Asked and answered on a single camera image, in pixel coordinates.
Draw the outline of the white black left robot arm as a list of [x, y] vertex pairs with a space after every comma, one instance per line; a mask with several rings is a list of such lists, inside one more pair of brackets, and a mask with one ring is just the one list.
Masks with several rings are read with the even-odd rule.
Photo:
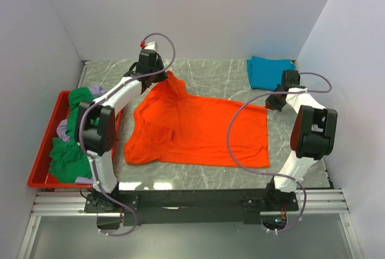
[[99, 205], [106, 212], [113, 212], [118, 207], [134, 211], [121, 203], [119, 195], [113, 192], [118, 184], [111, 157], [117, 139], [116, 117], [152, 84], [166, 79], [157, 44], [152, 42], [141, 47], [138, 61], [132, 64], [117, 85], [104, 95], [92, 101], [81, 101], [78, 105], [74, 137], [87, 156], [93, 188], [101, 193]]

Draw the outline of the orange t shirt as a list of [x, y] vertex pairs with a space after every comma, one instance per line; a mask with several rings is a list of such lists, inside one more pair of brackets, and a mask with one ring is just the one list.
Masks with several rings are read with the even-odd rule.
[[124, 147], [126, 163], [153, 161], [205, 166], [267, 168], [265, 108], [189, 94], [172, 72], [156, 84], [133, 113], [134, 130]]

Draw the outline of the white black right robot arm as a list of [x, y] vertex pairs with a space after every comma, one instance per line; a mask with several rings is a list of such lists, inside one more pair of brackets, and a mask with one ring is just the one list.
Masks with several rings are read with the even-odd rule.
[[281, 83], [265, 100], [265, 107], [272, 111], [291, 107], [296, 119], [290, 137], [291, 152], [285, 164], [256, 198], [245, 202], [249, 212], [297, 210], [296, 191], [303, 187], [303, 176], [333, 150], [337, 111], [318, 103], [312, 91], [300, 84], [301, 75], [296, 70], [285, 70]]

